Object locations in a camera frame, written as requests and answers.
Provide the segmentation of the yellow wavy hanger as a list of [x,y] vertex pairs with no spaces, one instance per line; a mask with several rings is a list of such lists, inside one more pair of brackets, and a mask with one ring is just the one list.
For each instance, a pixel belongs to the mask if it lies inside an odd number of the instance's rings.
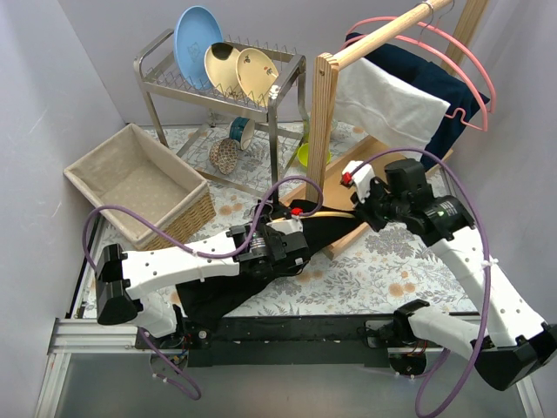
[[313,215],[308,216],[308,218],[342,218],[342,219],[354,219],[355,216],[352,213],[347,212],[335,212],[335,211],[320,211]]

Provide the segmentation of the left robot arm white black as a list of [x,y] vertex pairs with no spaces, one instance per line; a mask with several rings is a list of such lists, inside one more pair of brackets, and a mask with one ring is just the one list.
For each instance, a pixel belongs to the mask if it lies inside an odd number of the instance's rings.
[[309,261],[301,219],[259,224],[247,248],[232,255],[249,229],[248,225],[233,226],[197,241],[192,253],[177,246],[129,252],[120,245],[106,246],[96,272],[97,323],[132,324],[146,329],[164,347],[178,347],[184,341],[185,327],[160,289],[219,278],[259,284],[293,275]]

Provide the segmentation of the black cloth garment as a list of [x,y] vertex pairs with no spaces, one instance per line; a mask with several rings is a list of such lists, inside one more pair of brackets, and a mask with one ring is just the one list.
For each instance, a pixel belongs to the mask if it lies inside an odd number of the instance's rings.
[[[326,246],[345,237],[362,224],[360,219],[348,212],[348,217],[314,216],[302,219],[308,254],[313,256]],[[297,276],[302,266],[281,270],[264,278],[246,273],[237,276],[217,276],[202,282],[195,280],[176,285],[177,294],[186,317],[212,331],[226,314],[242,305],[252,296],[264,291],[277,279]]]

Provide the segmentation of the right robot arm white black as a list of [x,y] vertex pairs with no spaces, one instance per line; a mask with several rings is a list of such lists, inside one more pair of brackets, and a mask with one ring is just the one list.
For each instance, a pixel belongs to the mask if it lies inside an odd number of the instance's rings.
[[484,330],[447,315],[424,300],[398,308],[388,326],[404,346],[429,340],[469,360],[492,388],[503,391],[546,365],[556,355],[556,326],[548,324],[520,296],[495,259],[485,260],[478,227],[454,196],[436,198],[422,164],[401,159],[376,177],[370,165],[350,162],[342,184],[358,218],[378,232],[389,222],[406,225],[452,272],[467,297],[486,317]]

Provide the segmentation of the white cloth garment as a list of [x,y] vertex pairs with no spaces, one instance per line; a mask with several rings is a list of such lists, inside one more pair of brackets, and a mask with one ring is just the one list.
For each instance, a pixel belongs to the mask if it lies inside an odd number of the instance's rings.
[[333,117],[358,126],[390,148],[425,149],[450,104],[365,58],[339,72]]

